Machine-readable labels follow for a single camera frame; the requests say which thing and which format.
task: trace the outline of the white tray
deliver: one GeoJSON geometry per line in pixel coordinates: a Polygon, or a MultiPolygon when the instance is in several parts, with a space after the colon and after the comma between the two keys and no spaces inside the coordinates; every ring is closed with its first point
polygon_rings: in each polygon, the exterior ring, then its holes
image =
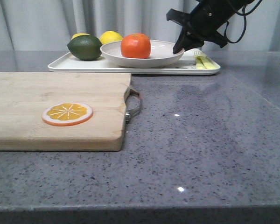
{"type": "Polygon", "coordinates": [[[70,52],[61,56],[48,65],[50,71],[55,72],[127,72],[132,74],[145,75],[213,75],[220,70],[220,65],[210,59],[215,69],[196,69],[194,53],[192,50],[186,51],[176,63],[161,68],[125,68],[107,61],[100,57],[95,61],[81,61],[70,52]]]}

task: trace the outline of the toy orange slice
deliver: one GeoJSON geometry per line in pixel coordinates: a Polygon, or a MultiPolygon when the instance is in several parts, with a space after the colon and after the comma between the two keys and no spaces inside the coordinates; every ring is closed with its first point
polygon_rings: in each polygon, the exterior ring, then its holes
{"type": "Polygon", "coordinates": [[[42,120],[53,126],[71,126],[87,121],[92,114],[92,108],[86,104],[62,103],[45,110],[42,120]]]}

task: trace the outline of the lime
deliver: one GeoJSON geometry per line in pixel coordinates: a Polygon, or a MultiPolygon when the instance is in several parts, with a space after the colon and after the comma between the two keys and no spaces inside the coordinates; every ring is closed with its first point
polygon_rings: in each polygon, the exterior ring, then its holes
{"type": "Polygon", "coordinates": [[[67,44],[73,56],[81,60],[95,60],[101,56],[101,41],[93,35],[79,35],[71,39],[67,44]]]}
{"type": "Polygon", "coordinates": [[[121,41],[122,39],[123,37],[119,33],[110,30],[104,32],[99,38],[102,44],[113,42],[113,41],[121,41]]]}

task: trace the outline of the cutting board handle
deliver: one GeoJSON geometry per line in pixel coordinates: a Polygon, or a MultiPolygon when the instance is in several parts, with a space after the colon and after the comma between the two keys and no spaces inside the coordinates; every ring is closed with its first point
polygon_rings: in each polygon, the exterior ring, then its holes
{"type": "Polygon", "coordinates": [[[130,96],[136,97],[138,99],[138,106],[126,111],[126,116],[125,116],[126,123],[130,122],[130,120],[134,116],[136,116],[137,114],[140,113],[141,105],[142,105],[142,99],[141,99],[140,93],[138,91],[136,91],[133,87],[130,87],[130,96]]]}

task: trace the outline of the countertop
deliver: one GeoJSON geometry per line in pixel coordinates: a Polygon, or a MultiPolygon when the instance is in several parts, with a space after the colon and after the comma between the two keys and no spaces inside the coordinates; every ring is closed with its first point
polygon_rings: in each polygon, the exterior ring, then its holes
{"type": "MultiPolygon", "coordinates": [[[[0,51],[0,71],[65,53],[0,51]]],[[[0,224],[280,224],[280,52],[206,53],[216,75],[132,76],[119,152],[0,152],[0,224]]]]}

